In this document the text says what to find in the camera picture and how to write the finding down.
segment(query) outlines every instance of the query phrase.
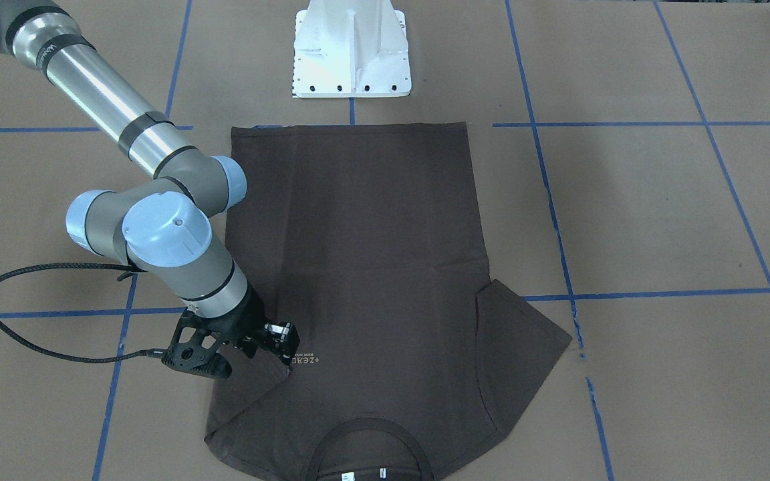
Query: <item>shirt sleeve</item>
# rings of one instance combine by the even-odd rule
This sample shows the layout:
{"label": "shirt sleeve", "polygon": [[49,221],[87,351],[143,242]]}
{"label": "shirt sleeve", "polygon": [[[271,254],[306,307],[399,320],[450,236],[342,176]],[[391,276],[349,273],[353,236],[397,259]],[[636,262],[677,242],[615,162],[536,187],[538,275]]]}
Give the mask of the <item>shirt sleeve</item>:
{"label": "shirt sleeve", "polygon": [[477,381],[489,417],[504,436],[571,340],[500,281],[477,293]]}
{"label": "shirt sleeve", "polygon": [[287,366],[272,353],[257,350],[253,359],[232,347],[219,351],[231,363],[233,371],[227,379],[213,384],[210,411],[207,415],[207,438],[233,421],[251,404],[266,395],[289,375]]}

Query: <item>metal arm segment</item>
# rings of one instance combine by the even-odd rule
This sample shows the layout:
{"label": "metal arm segment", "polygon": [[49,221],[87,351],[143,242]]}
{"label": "metal arm segment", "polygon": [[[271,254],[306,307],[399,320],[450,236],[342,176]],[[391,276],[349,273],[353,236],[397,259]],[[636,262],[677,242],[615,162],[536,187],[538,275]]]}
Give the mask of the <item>metal arm segment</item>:
{"label": "metal arm segment", "polygon": [[[233,342],[249,356],[257,347],[268,349],[289,366],[299,344],[293,326],[266,319],[262,302],[207,222],[244,197],[247,185],[239,165],[208,158],[190,144],[53,2],[0,0],[0,52],[39,70],[152,177],[120,194],[80,195],[68,210],[67,224],[80,246],[155,273],[189,307],[162,362],[195,374],[229,375],[217,346],[198,350],[192,340],[180,340],[184,325],[195,327],[201,338]],[[201,227],[192,231],[192,225]],[[192,349],[180,348],[189,343]]]}

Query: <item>brown t-shirt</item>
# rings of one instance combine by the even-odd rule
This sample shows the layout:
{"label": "brown t-shirt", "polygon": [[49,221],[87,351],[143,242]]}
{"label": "brown t-shirt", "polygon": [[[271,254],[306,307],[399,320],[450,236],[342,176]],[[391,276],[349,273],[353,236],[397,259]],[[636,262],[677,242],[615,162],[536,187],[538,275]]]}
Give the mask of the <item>brown t-shirt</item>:
{"label": "brown t-shirt", "polygon": [[571,337],[489,280],[464,123],[233,128],[226,244],[293,371],[216,381],[206,442],[269,481],[441,479],[507,436]]}

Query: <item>blue tape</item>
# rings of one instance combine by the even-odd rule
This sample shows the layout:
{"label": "blue tape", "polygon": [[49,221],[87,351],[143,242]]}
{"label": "blue tape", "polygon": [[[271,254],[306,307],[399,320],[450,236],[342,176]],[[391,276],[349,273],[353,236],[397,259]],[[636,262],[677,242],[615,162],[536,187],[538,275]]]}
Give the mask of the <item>blue tape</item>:
{"label": "blue tape", "polygon": [[728,121],[728,122],[493,122],[492,127],[528,128],[528,127],[719,127],[770,126],[770,121]]}
{"label": "blue tape", "polygon": [[180,43],[177,45],[177,57],[174,59],[174,71],[171,73],[171,85],[168,86],[168,100],[165,103],[165,116],[171,117],[171,105],[177,91],[177,74],[180,73],[180,62],[183,59],[183,49],[186,47],[186,32],[189,30],[189,15],[192,13],[192,0],[186,1],[186,13],[183,13],[183,27],[180,28]]}
{"label": "blue tape", "polygon": [[149,314],[183,314],[186,307],[141,307],[132,309],[131,314],[143,316]]}
{"label": "blue tape", "polygon": [[698,297],[708,295],[755,295],[755,293],[770,293],[769,287],[752,287],[752,289],[702,289],[684,291],[647,291],[623,293],[578,293],[575,299],[642,299],[652,297]]}
{"label": "blue tape", "polygon": [[551,192],[551,185],[548,182],[548,173],[546,170],[545,159],[543,157],[543,146],[540,144],[540,135],[537,131],[537,119],[534,116],[534,107],[531,101],[531,91],[528,88],[528,79],[525,75],[525,65],[522,64],[522,50],[519,48],[519,38],[516,36],[516,25],[513,23],[513,10],[510,7],[510,0],[504,0],[507,6],[507,19],[510,22],[510,34],[513,37],[513,49],[516,51],[516,62],[519,64],[519,75],[522,79],[522,89],[525,91],[525,105],[528,108],[528,118],[531,119],[531,130],[534,135],[534,147],[537,149],[537,159],[540,164],[540,171],[543,174],[543,185],[548,195],[548,211],[551,215],[551,222],[554,232],[557,235],[557,246],[560,252],[560,266],[563,268],[563,278],[566,282],[566,293],[569,298],[569,308],[572,310],[572,323],[575,325],[575,337],[578,340],[578,347],[584,348],[584,338],[581,335],[581,325],[578,323],[578,308],[575,306],[575,297],[572,293],[572,280],[569,277],[569,266],[566,264],[566,253],[563,249],[563,238],[560,236],[560,225],[557,222],[557,213],[554,210],[554,198]]}
{"label": "blue tape", "polygon": [[[132,276],[129,284],[129,294],[126,296],[126,312],[123,315],[123,321],[120,323],[120,337],[118,338],[118,356],[123,355],[124,342],[126,341],[126,332],[129,331],[129,317],[132,312],[132,302],[135,300],[135,289],[138,284],[138,274]],[[98,481],[100,471],[103,469],[103,459],[106,454],[106,441],[109,439],[109,427],[112,421],[112,411],[115,408],[115,395],[117,394],[117,383],[120,378],[120,361],[115,363],[115,369],[112,372],[112,381],[109,385],[109,398],[106,400],[106,414],[103,417],[103,429],[100,430],[100,442],[97,447],[97,458],[94,460],[94,475],[92,481]]]}
{"label": "blue tape", "polygon": [[590,391],[590,404],[593,405],[593,417],[596,419],[596,431],[599,433],[599,445],[602,446],[602,458],[605,460],[605,471],[608,473],[608,481],[614,481],[614,467],[611,466],[611,454],[605,439],[605,423],[602,423],[602,413],[599,412],[599,404],[596,402],[596,389],[590,377],[586,377],[586,380],[587,390]]}
{"label": "blue tape", "polygon": [[569,301],[569,295],[523,295],[525,302]]}
{"label": "blue tape", "polygon": [[670,28],[667,27],[667,22],[664,19],[663,13],[661,13],[661,8],[659,7],[658,2],[653,2],[653,6],[655,7],[655,12],[658,14],[659,21],[661,22],[661,27],[664,28],[665,34],[667,35],[667,40],[670,42],[670,47],[673,50],[673,55],[676,56],[676,62],[679,64],[679,68],[682,70],[682,76],[685,78],[685,83],[688,85],[688,90],[691,92],[691,97],[694,100],[694,105],[697,107],[697,112],[700,113],[700,119],[702,119],[703,124],[706,127],[706,133],[709,135],[709,142],[712,144],[712,149],[715,150],[715,156],[718,158],[718,164],[721,165],[721,172],[724,174],[724,178],[727,181],[727,186],[730,188],[730,194],[733,195],[733,201],[736,203],[736,208],[739,209],[739,215],[742,217],[742,222],[745,225],[745,230],[748,231],[748,237],[751,238],[751,243],[753,244],[754,251],[757,253],[757,258],[759,259],[762,273],[765,274],[766,281],[768,282],[768,287],[770,288],[770,271],[768,271],[768,265],[765,262],[765,257],[762,255],[759,243],[757,242],[757,237],[754,235],[753,228],[751,227],[751,222],[748,220],[748,216],[745,214],[745,208],[743,208],[742,201],[739,198],[739,193],[736,192],[736,186],[733,185],[733,179],[730,177],[730,172],[727,170],[727,164],[724,162],[724,156],[721,155],[721,149],[718,147],[717,141],[715,141],[715,135],[712,133],[712,128],[709,126],[709,123],[706,121],[706,114],[703,112],[703,108],[700,105],[700,100],[697,97],[697,93],[694,91],[694,85],[691,83],[691,78],[688,76],[688,70],[685,68],[685,64],[682,63],[682,56],[679,55],[679,50],[676,48],[676,42],[673,41],[673,36],[670,33]]}

